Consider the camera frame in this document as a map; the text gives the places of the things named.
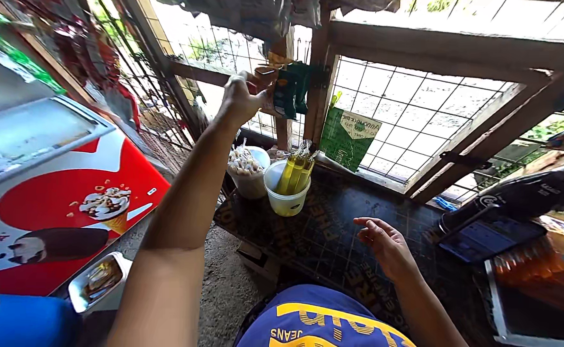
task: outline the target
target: dark patterned mat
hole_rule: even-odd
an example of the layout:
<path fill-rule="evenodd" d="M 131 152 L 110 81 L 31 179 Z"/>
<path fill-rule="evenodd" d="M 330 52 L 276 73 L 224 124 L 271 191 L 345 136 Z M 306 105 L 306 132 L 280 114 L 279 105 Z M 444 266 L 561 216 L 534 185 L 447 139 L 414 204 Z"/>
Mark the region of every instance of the dark patterned mat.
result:
<path fill-rule="evenodd" d="M 481 295 L 486 292 L 484 274 L 431 242 L 441 213 L 363 179 L 316 167 L 298 215 L 279 217 L 267 197 L 250 201 L 236 193 L 216 210 L 214 221 L 283 264 L 353 296 L 377 318 L 408 334 L 393 284 L 356 237 L 360 227 L 353 224 L 354 217 L 383 219 L 404 235 L 425 280 L 468 344 L 493 346 L 494 331 Z"/>

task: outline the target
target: blue shirt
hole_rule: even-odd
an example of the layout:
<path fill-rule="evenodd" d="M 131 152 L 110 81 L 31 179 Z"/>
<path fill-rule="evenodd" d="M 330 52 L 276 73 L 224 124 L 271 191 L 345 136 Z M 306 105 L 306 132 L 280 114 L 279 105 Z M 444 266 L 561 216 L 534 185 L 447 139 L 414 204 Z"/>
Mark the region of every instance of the blue shirt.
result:
<path fill-rule="evenodd" d="M 351 297 L 317 285 L 276 295 L 241 338 L 238 347 L 245 346 L 415 347 Z"/>

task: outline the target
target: wire mesh window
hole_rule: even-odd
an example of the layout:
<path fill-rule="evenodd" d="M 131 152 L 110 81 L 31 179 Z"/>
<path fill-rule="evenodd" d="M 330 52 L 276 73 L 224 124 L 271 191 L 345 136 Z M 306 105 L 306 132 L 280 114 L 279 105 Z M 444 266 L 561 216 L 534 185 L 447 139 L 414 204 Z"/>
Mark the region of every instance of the wire mesh window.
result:
<path fill-rule="evenodd" d="M 342 19 L 449 32 L 564 39 L 564 0 L 401 0 L 395 13 L 353 10 Z"/>
<path fill-rule="evenodd" d="M 189 149 L 194 141 L 185 122 L 160 85 L 139 44 L 120 19 L 111 0 L 91 0 L 94 18 L 108 34 L 119 55 L 120 82 L 139 103 L 142 128 L 149 134 L 169 141 L 177 149 Z"/>
<path fill-rule="evenodd" d="M 247 38 L 227 28 L 215 27 L 209 17 L 201 13 L 194 17 L 176 5 L 166 5 L 152 1 L 156 16 L 169 39 L 176 55 L 189 61 L 199 61 L 222 67 L 231 72 L 242 70 L 253 72 L 256 67 L 267 64 L 262 40 Z M 293 42 L 294 60 L 309 64 L 311 29 L 295 26 Z M 220 107 L 222 95 L 220 87 L 197 82 L 198 92 L 207 103 L 207 113 L 214 116 Z M 293 121 L 293 145 L 297 146 L 303 135 L 304 116 L 297 115 Z M 271 115 L 258 112 L 242 128 L 277 139 L 275 120 Z"/>
<path fill-rule="evenodd" d="M 493 186 L 550 152 L 550 149 L 542 145 L 561 131 L 564 131 L 564 111 L 553 113 L 509 146 L 503 148 L 489 160 L 492 162 L 491 168 L 469 173 L 442 195 L 456 202 L 464 202 L 474 197 L 482 190 Z"/>
<path fill-rule="evenodd" d="M 383 123 L 360 166 L 407 183 L 513 85 L 340 57 L 333 94 L 336 107 Z"/>

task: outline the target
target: freezer lid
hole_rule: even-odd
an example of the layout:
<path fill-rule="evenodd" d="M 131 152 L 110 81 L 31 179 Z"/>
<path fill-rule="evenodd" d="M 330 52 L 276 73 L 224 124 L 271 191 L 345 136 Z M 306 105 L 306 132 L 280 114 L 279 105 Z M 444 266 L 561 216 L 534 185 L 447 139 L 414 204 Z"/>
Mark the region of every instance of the freezer lid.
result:
<path fill-rule="evenodd" d="M 0 182 L 115 129 L 65 96 L 0 112 Z"/>

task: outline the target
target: white plastic tub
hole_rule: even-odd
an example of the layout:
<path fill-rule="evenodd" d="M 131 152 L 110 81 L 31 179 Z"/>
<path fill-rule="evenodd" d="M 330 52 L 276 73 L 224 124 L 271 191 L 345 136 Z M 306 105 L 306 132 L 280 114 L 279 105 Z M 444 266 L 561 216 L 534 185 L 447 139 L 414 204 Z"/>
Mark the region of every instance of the white plastic tub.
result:
<path fill-rule="evenodd" d="M 246 148 L 250 150 L 252 156 L 259 162 L 260 166 L 263 167 L 263 171 L 250 176 L 235 175 L 229 170 L 226 172 L 231 175 L 235 186 L 237 186 L 237 191 L 241 196 L 251 200 L 260 199 L 267 195 L 267 190 L 263 183 L 263 172 L 267 170 L 271 160 L 269 159 L 269 154 L 261 147 L 246 146 Z"/>
<path fill-rule="evenodd" d="M 278 161 L 270 165 L 270 167 L 265 170 L 265 188 L 267 189 L 267 195 L 269 196 L 269 203 L 278 216 L 291 217 L 301 212 L 304 208 L 305 195 L 310 189 L 310 184 L 312 184 L 312 178 L 308 178 L 308 184 L 305 189 L 295 195 L 280 195 L 275 193 L 273 190 L 278 185 L 280 177 L 282 177 L 282 171 L 286 166 L 286 159 L 283 161 Z"/>
<path fill-rule="evenodd" d="M 122 271 L 122 278 L 105 294 L 89 303 L 85 296 L 82 295 L 83 288 L 87 285 L 87 275 L 99 264 L 109 261 L 117 263 L 119 269 Z M 93 311 L 114 310 L 119 308 L 119 302 L 124 293 L 124 285 L 128 279 L 128 272 L 130 272 L 131 266 L 132 261 L 124 258 L 123 254 L 120 252 L 111 252 L 95 262 L 92 266 L 89 266 L 85 271 L 81 272 L 74 280 L 70 281 L 68 285 L 68 293 L 70 294 L 70 301 L 72 302 L 74 311 L 88 315 Z"/>

